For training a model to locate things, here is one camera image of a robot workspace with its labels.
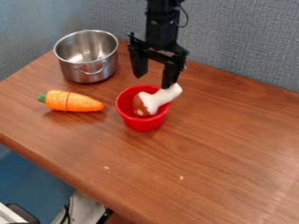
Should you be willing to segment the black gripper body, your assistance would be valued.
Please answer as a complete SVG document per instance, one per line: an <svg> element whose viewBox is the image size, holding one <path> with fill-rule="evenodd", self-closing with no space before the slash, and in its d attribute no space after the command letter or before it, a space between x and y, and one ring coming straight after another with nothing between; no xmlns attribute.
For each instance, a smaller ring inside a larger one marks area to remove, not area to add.
<svg viewBox="0 0 299 224"><path fill-rule="evenodd" d="M128 34L128 51L131 47L135 47L144 53L148 60L155 60L161 64L168 60L180 63L183 70L188 51L176 42L179 33L176 22L176 19L156 20L148 18L144 39L140 39L132 32Z"/></svg>

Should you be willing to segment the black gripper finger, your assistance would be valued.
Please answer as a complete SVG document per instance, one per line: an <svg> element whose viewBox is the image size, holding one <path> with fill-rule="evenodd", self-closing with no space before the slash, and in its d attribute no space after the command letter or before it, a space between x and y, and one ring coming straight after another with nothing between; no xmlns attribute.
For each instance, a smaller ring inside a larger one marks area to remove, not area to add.
<svg viewBox="0 0 299 224"><path fill-rule="evenodd" d="M148 72L148 58L135 47L129 48L129 57L135 77L140 78Z"/></svg>
<svg viewBox="0 0 299 224"><path fill-rule="evenodd" d="M163 89L167 89L172 84L176 83L182 70L183 66L180 63L175 63L170 60L164 63L161 83Z"/></svg>

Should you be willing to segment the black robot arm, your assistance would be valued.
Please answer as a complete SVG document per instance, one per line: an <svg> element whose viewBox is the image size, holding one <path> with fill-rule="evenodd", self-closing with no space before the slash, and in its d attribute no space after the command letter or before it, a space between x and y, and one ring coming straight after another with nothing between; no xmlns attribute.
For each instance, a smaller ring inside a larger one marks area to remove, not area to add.
<svg viewBox="0 0 299 224"><path fill-rule="evenodd" d="M136 78L148 72L148 60L164 64L161 88L167 89L179 79L186 69L188 51L179 46L176 39L180 25L180 11L184 0L145 0L145 33L140 39L128 34L128 51Z"/></svg>

